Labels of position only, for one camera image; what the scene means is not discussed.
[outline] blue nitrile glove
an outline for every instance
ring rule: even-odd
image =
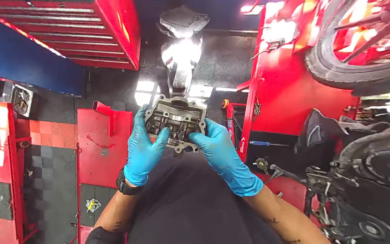
[[[207,136],[191,133],[189,138],[204,152],[210,166],[225,180],[231,191],[241,197],[254,196],[263,188],[263,181],[240,160],[227,129],[205,119]]]
[[[169,137],[169,128],[166,127],[159,133],[156,141],[151,143],[145,129],[146,109],[147,104],[143,105],[135,115],[135,126],[127,142],[129,158],[127,158],[127,164],[124,166],[124,176],[135,186],[145,185],[148,173],[162,158]]]

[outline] motorcycle wheel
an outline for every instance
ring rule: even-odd
[[[348,50],[348,53],[339,52],[346,46],[338,45],[338,38],[344,39],[347,31],[352,28],[346,28],[350,23],[344,24],[344,19],[350,18],[350,10],[358,1],[361,0],[332,0],[328,3],[317,43],[306,54],[305,63],[313,78],[323,85],[352,89],[354,96],[387,93],[390,92],[390,49],[382,50],[384,53],[376,53],[379,59],[366,59],[370,51],[377,52],[382,42],[390,40],[390,32],[382,30],[384,22],[380,20],[374,23],[378,25],[378,31],[373,24],[368,24],[367,17],[352,22],[355,30],[361,30],[362,33],[373,28],[373,34],[374,31],[376,34],[365,38],[366,43],[358,43],[353,50]]]

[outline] blue screwdriver handle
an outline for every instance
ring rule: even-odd
[[[257,146],[269,146],[270,145],[270,143],[268,143],[267,141],[250,141],[249,143],[252,145],[257,145]]]

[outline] red cabinet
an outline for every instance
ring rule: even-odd
[[[139,69],[132,0],[0,0],[0,17],[79,65]]]

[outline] red paint smear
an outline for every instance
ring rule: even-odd
[[[101,147],[101,148],[111,148],[113,146],[116,146],[115,144],[111,144],[111,145],[100,145],[99,143],[93,141],[93,139],[91,138],[90,135],[87,135],[87,139],[92,141],[94,144],[96,144],[97,146]]]

